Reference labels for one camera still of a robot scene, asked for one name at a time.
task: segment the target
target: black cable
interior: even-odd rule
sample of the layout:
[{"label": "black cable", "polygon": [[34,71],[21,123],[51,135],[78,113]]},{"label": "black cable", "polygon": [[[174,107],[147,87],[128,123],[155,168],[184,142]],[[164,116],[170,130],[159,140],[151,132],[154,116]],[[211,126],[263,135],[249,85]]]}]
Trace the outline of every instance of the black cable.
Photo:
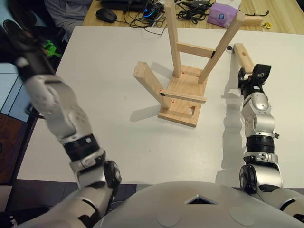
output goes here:
[{"label": "black cable", "polygon": [[[177,13],[177,18],[180,20],[191,20],[193,24],[197,24],[199,21],[202,21],[206,18],[208,14],[205,13],[206,11],[206,5],[199,5],[193,9],[187,10],[181,4],[186,5],[187,7],[191,7],[189,3],[180,2],[177,3],[179,7],[181,7],[183,10],[181,10],[179,13]],[[211,7],[212,3],[210,1],[208,2],[207,8]]]},{"label": "black cable", "polygon": [[[122,23],[125,23],[125,24],[128,24],[131,28],[143,28],[145,31],[149,32],[149,33],[152,33],[152,34],[155,34],[155,35],[159,35],[161,36],[164,31],[165,31],[165,28],[167,26],[164,27],[164,29],[162,30],[161,33],[155,33],[155,32],[151,32],[149,31],[147,28],[153,24],[153,23],[156,23],[156,26],[157,27],[161,27],[166,18],[163,16],[163,17],[160,17],[159,19],[157,20],[151,20],[151,19],[148,19],[148,18],[144,18],[143,17],[143,12],[144,10],[147,8],[147,5],[148,5],[148,2],[146,3],[146,5],[142,8],[142,10],[138,11],[138,13],[135,15],[135,17],[133,18],[131,15],[130,15],[130,4],[128,5],[128,10],[126,12],[123,12],[123,19],[124,21],[121,21],[121,20],[117,20],[118,22],[122,22]],[[132,21],[127,21],[127,19],[125,18],[125,15],[126,13],[128,13],[128,16],[132,19]]]},{"label": "black cable", "polygon": [[247,14],[247,13],[245,13],[246,16],[262,16],[262,17],[265,17],[265,16],[267,16],[268,14],[269,14],[269,10],[267,10],[267,12],[266,12],[265,14],[256,14],[256,13]]}]

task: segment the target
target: black mouse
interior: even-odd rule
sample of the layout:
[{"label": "black mouse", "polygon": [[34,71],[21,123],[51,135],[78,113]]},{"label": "black mouse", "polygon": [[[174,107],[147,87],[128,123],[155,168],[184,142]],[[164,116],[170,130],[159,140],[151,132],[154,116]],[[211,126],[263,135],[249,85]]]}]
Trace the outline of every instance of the black mouse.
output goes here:
[{"label": "black mouse", "polygon": [[110,22],[110,23],[115,22],[117,19],[116,14],[108,8],[101,8],[101,9],[97,10],[96,17],[100,20]]}]

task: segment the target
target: white tabletop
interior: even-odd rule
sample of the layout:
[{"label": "white tabletop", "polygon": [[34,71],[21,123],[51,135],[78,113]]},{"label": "white tabletop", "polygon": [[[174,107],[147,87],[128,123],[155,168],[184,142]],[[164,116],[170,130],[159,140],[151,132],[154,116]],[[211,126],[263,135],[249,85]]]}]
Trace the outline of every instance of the white tabletop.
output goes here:
[{"label": "white tabletop", "polygon": [[[224,30],[179,29],[179,40],[216,47]],[[304,187],[304,36],[239,31],[255,63],[271,65],[264,86],[276,121],[275,153],[284,186]],[[207,58],[181,54],[181,63],[203,68]],[[224,52],[209,75],[196,128],[157,118],[160,105],[133,78],[138,61],[147,62],[164,87],[173,66],[167,31],[159,37],[120,27],[77,27],[57,74],[75,91],[94,135],[117,162],[123,183],[208,181],[236,187],[246,138],[237,90],[239,65]],[[75,181],[69,158],[38,120],[18,178]]]}]

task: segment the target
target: small box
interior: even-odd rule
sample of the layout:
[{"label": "small box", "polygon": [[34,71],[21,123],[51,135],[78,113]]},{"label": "small box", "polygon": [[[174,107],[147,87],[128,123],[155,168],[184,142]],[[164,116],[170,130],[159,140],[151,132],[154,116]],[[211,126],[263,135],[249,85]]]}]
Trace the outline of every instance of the small box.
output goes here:
[{"label": "small box", "polygon": [[242,0],[217,0],[210,8],[208,23],[228,28]]}]

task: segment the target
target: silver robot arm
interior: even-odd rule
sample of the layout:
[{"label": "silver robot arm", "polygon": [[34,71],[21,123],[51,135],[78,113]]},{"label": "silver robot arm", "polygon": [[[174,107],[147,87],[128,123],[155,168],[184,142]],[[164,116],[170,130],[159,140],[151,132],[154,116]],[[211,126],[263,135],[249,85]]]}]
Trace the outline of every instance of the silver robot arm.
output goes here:
[{"label": "silver robot arm", "polygon": [[247,139],[246,165],[240,170],[240,186],[246,193],[302,220],[303,196],[282,188],[283,180],[274,146],[274,139],[279,135],[275,132],[271,105],[262,88],[270,69],[271,66],[258,64],[248,79],[245,79],[244,69],[238,74],[238,87],[244,96],[242,115]]},{"label": "silver robot arm", "polygon": [[56,76],[37,39],[7,20],[0,27],[1,62],[14,64],[33,106],[65,148],[79,190],[22,227],[92,227],[106,213],[121,182],[119,169],[99,147],[73,90]]}]

